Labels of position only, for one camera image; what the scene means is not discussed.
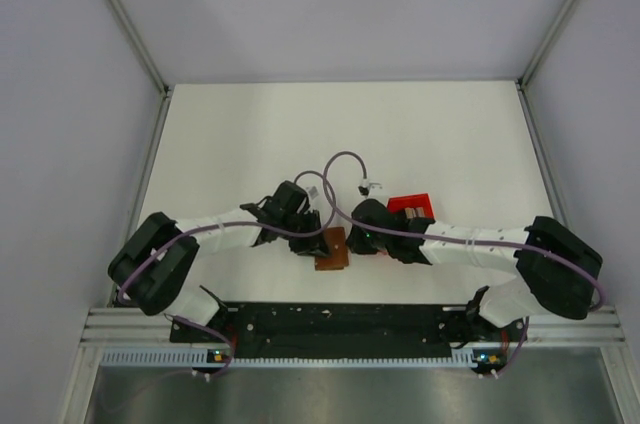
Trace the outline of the brown leather card holder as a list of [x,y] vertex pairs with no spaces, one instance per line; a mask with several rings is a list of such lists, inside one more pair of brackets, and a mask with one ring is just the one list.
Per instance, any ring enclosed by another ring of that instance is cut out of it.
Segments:
[[346,233],[343,227],[331,227],[324,231],[323,237],[330,251],[328,257],[316,257],[314,268],[317,272],[340,271],[349,266],[349,250],[346,246]]

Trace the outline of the red plastic bin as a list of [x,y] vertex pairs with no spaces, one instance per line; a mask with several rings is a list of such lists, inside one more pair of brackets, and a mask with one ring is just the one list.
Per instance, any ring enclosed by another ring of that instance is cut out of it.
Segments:
[[425,218],[434,219],[434,211],[431,204],[430,196],[427,193],[394,196],[387,203],[387,209],[392,213],[404,213],[405,208],[422,207],[426,213]]

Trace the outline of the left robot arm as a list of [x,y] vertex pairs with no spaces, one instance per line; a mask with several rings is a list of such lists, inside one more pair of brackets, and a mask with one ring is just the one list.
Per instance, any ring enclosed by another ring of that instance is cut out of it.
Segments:
[[279,238],[296,255],[328,257],[325,227],[313,205],[317,196],[314,187],[284,181],[273,195],[217,216],[174,220],[152,213],[113,258],[107,274],[120,288],[118,297],[145,315],[177,315],[191,321],[203,339],[216,340],[226,331],[227,318],[222,301],[195,281],[204,258]]

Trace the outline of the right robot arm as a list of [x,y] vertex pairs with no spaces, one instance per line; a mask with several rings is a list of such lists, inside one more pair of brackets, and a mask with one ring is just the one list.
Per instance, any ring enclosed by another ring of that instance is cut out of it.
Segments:
[[595,282],[603,259],[557,220],[537,216],[522,228],[470,228],[409,217],[375,199],[350,216],[349,250],[384,252],[403,264],[458,266],[509,274],[507,282],[480,288],[467,303],[467,328],[487,340],[516,320],[556,315],[583,320],[595,309]]

